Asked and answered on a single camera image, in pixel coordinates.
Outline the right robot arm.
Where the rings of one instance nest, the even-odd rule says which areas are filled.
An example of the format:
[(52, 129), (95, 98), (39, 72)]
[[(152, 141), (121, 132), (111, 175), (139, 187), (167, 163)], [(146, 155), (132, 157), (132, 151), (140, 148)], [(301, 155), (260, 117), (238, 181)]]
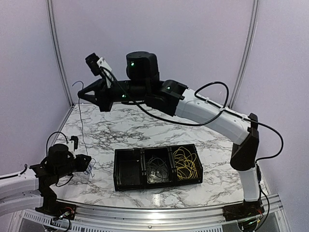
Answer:
[(128, 80), (115, 78), (106, 61), (96, 54), (85, 59), (97, 80), (78, 92), (78, 97), (109, 112), (115, 102), (146, 104), (169, 116), (188, 119), (191, 127), (206, 126), (227, 137), (233, 143), (231, 167), (240, 176), (244, 202), (239, 212), (250, 216), (258, 208), (261, 191), (255, 163), (259, 146), (258, 118), (230, 110), (197, 94), (185, 84), (159, 78), (157, 56), (136, 51), (126, 56)]

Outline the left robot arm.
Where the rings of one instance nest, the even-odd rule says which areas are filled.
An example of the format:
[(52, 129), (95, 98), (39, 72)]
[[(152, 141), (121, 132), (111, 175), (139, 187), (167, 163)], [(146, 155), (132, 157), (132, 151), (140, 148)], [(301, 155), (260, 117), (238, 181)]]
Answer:
[(58, 201), (50, 186), (63, 177), (85, 172), (91, 160), (88, 155), (76, 155), (73, 142), (51, 146), (41, 163), (1, 176), (0, 214), (34, 208), (46, 215), (73, 219), (76, 205)]

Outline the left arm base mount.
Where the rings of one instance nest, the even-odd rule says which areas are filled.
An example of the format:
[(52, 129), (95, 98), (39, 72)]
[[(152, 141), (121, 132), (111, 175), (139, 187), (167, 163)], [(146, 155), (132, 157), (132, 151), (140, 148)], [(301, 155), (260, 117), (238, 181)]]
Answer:
[(51, 201), (43, 203), (41, 207), (36, 207), (35, 211), (43, 213), (49, 216), (53, 216), (56, 219), (70, 219), (75, 218), (77, 206), (71, 203)]

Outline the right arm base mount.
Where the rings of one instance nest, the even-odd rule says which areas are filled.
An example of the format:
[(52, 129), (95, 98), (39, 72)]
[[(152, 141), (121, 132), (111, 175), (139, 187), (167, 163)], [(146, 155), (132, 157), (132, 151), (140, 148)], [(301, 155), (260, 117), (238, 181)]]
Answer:
[(242, 202), (223, 207), (223, 216), (226, 221), (239, 220), (261, 215), (265, 212), (261, 203)]

